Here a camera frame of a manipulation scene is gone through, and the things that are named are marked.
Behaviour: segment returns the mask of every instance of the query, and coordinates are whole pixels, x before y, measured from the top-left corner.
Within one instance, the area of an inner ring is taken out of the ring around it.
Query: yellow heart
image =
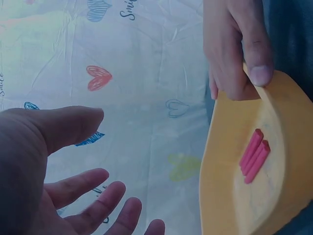
[[[199,158],[183,154],[171,154],[168,161],[176,166],[170,173],[170,179],[174,182],[191,178],[199,172],[201,166]]]

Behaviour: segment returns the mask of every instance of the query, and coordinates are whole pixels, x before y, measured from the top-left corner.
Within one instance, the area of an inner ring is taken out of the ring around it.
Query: white bedsheet
[[[98,136],[49,157],[46,182],[103,167],[110,172],[104,186],[123,181],[123,202],[143,202],[135,235],[154,218],[165,221],[167,235],[201,234],[198,183],[208,131],[202,0],[2,0],[0,73],[2,109],[105,112]],[[95,191],[61,216],[81,211]]]

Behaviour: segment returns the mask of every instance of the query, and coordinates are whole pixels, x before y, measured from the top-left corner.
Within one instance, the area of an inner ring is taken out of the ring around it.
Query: yellow plate
[[[219,93],[215,103],[200,172],[202,235],[272,235],[312,199],[311,101],[279,71],[256,89],[261,99],[232,101]],[[246,185],[239,161],[256,128],[271,152]]]

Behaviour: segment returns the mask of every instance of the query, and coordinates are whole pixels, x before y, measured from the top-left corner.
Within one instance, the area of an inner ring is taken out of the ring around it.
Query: pink clay stick
[[[255,150],[260,145],[262,139],[263,139],[262,131],[260,129],[255,129],[250,139],[250,142],[248,144],[248,147],[246,148],[245,153],[239,162],[239,165],[241,166],[241,170],[243,170],[246,167],[250,158],[254,154]]]
[[[263,164],[264,164],[266,158],[268,157],[269,153],[270,153],[269,146],[268,145],[264,145],[261,153],[257,157],[254,165],[252,166],[251,170],[249,171],[248,175],[245,178],[245,183],[246,184],[250,184],[254,180],[255,176],[260,171],[260,169],[263,166]]]
[[[268,146],[268,141],[262,141],[260,143],[260,145],[258,146],[258,148],[256,149],[256,151],[254,152],[254,154],[252,155],[252,157],[250,158],[249,162],[247,163],[247,165],[245,166],[245,168],[242,168],[243,171],[243,175],[246,176],[248,175],[248,173],[250,172],[251,168],[253,167],[254,163],[256,162],[256,159],[258,158],[258,156],[261,154],[262,149],[264,148],[264,146]]]

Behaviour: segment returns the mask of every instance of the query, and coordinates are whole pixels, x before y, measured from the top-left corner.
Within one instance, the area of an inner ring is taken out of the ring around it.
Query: open hand
[[[110,215],[125,193],[122,182],[113,182],[98,199],[80,214],[61,218],[56,210],[73,203],[78,197],[103,183],[109,174],[93,169],[71,178],[44,185],[44,193],[30,235],[90,235]],[[131,235],[141,213],[141,201],[130,198],[105,235]],[[164,235],[162,220],[154,220],[145,235]]]
[[[109,216],[125,193],[114,182],[78,215],[61,218],[56,210],[103,183],[109,176],[94,169],[45,184],[47,157],[80,143],[98,129],[101,109],[80,106],[56,110],[10,109],[0,113],[0,227],[8,235],[90,235]],[[130,198],[105,235],[131,235],[141,212]],[[164,235],[164,223],[153,221],[146,235]]]

